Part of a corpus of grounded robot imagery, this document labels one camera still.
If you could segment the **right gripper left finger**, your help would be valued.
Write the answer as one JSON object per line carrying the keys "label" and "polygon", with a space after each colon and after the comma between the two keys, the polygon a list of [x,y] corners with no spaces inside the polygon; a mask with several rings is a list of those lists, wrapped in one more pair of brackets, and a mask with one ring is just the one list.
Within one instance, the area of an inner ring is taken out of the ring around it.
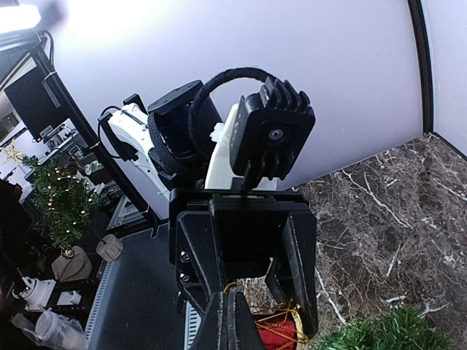
{"label": "right gripper left finger", "polygon": [[190,349],[228,349],[228,295],[215,293],[201,317],[201,323]]}

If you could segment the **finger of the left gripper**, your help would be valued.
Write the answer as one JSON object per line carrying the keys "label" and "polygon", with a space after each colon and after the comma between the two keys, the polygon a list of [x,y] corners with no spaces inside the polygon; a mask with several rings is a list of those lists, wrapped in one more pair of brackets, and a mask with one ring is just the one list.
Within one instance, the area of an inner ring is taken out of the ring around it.
{"label": "finger of the left gripper", "polygon": [[231,213],[179,213],[175,221],[175,265],[183,295],[205,322],[228,318],[231,280]]}
{"label": "finger of the left gripper", "polygon": [[314,278],[316,243],[317,220],[313,213],[290,212],[266,274],[266,285],[275,301],[299,307],[303,331],[309,338],[318,331]]}

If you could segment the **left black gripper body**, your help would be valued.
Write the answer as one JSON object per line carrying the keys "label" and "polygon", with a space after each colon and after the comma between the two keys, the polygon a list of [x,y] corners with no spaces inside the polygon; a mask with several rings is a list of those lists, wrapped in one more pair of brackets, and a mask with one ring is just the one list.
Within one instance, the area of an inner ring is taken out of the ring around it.
{"label": "left black gripper body", "polygon": [[220,121],[208,87],[194,81],[149,105],[153,141],[150,158],[168,187],[169,259],[175,265],[175,221],[183,211],[225,210],[231,213],[231,280],[264,277],[279,247],[279,235],[292,211],[310,211],[294,192],[241,190],[243,178],[233,173],[221,141],[210,141],[209,129]]}

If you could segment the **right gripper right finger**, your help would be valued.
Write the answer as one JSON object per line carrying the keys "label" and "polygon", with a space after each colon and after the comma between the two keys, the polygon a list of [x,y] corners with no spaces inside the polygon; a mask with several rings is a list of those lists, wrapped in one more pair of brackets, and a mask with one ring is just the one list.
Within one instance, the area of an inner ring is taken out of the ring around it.
{"label": "right gripper right finger", "polygon": [[229,291],[229,349],[265,349],[244,295]]}

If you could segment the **red drum ornament gold trim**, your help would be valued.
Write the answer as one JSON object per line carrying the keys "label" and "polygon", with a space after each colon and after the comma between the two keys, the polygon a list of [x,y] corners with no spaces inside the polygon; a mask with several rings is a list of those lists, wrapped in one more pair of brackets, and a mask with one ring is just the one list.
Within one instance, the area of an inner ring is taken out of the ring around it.
{"label": "red drum ornament gold trim", "polygon": [[237,279],[224,291],[236,290],[246,298],[266,349],[305,349],[311,338],[304,331],[301,306],[295,301],[277,302],[263,278]]}

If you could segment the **small green christmas tree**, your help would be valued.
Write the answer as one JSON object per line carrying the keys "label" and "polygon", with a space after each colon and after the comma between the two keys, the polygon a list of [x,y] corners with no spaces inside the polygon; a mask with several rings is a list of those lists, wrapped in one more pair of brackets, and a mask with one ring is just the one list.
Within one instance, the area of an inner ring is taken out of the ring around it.
{"label": "small green christmas tree", "polygon": [[416,308],[394,308],[354,319],[320,337],[313,349],[454,349],[455,344]]}

